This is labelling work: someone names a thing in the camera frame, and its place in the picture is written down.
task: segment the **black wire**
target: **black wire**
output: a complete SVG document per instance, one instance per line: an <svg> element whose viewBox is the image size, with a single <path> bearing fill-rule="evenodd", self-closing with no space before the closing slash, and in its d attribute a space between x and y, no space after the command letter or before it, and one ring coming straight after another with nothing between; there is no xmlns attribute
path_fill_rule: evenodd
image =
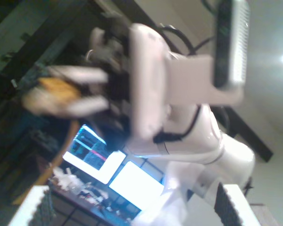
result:
<svg viewBox="0 0 283 226"><path fill-rule="evenodd" d="M193 117L193 120L190 124L190 126L188 127L188 129L182 133L165 133L165 132L160 132L159 134L157 134L154 138L153 138L153 142L155 144L160 144L160 143L164 143L164 142L175 142L175 141L180 141L183 138L185 138L194 128L197 119L200 115L200 111L201 111L201 105L197 105L197 110L195 113L195 116Z"/></svg>
<svg viewBox="0 0 283 226"><path fill-rule="evenodd" d="M213 7L208 3L207 0L200 0L203 6L213 15L216 14L216 11L213 9Z"/></svg>
<svg viewBox="0 0 283 226"><path fill-rule="evenodd" d="M213 37L209 37L205 40L203 40L201 43L199 43L197 46L194 47L194 51L197 52L200 48L202 48L204 45L208 44L210 41L214 40L214 36Z"/></svg>
<svg viewBox="0 0 283 226"><path fill-rule="evenodd" d="M190 40L187 38L187 36L185 36L185 34L182 33L180 30L174 28L171 25L161 25L158 28L161 29L162 31L171 32L171 33L175 34L178 38L180 38L189 50L188 56L196 55L196 51L195 51L194 46L192 45Z"/></svg>

